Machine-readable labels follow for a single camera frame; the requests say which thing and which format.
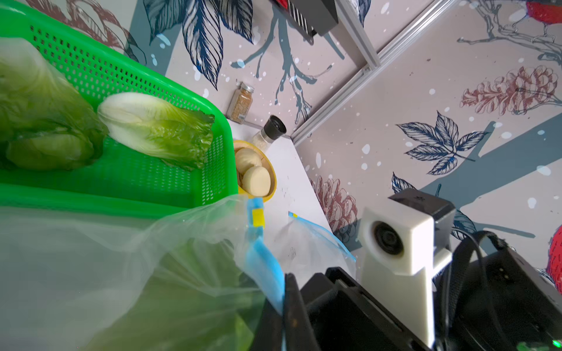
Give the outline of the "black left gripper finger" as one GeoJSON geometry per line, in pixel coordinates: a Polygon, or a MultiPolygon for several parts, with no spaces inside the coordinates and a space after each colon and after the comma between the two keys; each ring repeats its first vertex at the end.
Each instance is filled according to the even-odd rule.
{"type": "Polygon", "coordinates": [[[321,350],[297,279],[292,273],[285,275],[282,318],[287,350],[321,350]]]}

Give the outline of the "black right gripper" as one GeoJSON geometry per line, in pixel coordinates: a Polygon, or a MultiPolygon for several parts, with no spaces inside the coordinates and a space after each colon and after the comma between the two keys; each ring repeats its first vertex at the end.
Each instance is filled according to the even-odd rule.
{"type": "MultiPolygon", "coordinates": [[[[321,350],[429,348],[341,268],[317,273],[299,289],[321,350]]],[[[264,304],[262,350],[287,350],[282,315],[283,303],[281,312],[264,304]]]]}

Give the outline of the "clear zipper bag blue seal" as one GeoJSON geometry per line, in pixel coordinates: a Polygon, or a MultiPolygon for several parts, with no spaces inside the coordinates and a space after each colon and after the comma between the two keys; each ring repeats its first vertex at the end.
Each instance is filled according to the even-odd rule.
{"type": "Polygon", "coordinates": [[[228,241],[236,266],[281,312],[283,274],[264,245],[260,211],[242,196],[157,221],[2,208],[1,349],[87,350],[190,239],[228,241]]]}

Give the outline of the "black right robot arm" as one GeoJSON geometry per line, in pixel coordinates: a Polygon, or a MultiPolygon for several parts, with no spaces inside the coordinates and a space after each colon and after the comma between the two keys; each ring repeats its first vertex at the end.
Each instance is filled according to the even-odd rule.
{"type": "MultiPolygon", "coordinates": [[[[435,350],[560,350],[561,294],[506,241],[467,236],[435,292],[435,350]]],[[[344,270],[317,273],[300,288],[285,278],[281,312],[265,303],[252,350],[425,350],[344,270]]]]}

